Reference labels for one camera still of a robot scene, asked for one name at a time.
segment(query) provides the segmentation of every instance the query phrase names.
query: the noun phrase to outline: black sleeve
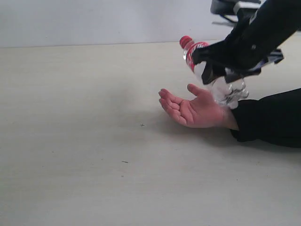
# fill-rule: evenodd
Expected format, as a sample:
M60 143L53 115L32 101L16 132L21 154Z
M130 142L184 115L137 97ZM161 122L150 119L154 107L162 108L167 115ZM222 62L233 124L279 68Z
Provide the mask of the black sleeve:
M242 100L232 113L239 131L231 130L231 133L239 142L260 139L301 147L301 89L260 100Z

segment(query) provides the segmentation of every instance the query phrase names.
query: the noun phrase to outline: red bottle cap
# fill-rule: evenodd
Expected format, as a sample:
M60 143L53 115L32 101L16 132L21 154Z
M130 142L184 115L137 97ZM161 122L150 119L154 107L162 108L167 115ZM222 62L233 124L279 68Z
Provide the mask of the red bottle cap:
M185 48L185 46L187 45L188 42L192 41L192 38L188 35L185 35L183 36L181 39L180 39L180 46L182 48Z

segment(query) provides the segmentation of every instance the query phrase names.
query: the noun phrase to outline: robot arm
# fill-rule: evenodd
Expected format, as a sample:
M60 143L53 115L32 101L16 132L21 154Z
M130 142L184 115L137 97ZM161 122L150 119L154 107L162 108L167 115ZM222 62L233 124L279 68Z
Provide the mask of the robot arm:
M238 22L225 40L194 51L195 64L207 63L202 75L209 84L224 76L232 82L261 73L284 57L277 47L301 26L300 0L213 0L213 14L236 15Z

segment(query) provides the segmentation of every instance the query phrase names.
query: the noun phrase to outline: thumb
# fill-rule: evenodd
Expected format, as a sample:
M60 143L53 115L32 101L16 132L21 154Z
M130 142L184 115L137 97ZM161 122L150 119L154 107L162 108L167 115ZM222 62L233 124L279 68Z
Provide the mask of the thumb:
M201 93L203 93L202 89L193 84L188 84L187 89L190 93L192 93L195 96L199 96Z

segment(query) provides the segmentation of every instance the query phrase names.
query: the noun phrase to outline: white wall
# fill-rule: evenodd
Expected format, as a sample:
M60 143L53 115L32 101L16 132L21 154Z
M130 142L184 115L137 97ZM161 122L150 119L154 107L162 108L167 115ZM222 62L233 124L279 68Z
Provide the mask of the white wall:
M0 47L223 38L211 0L0 0Z

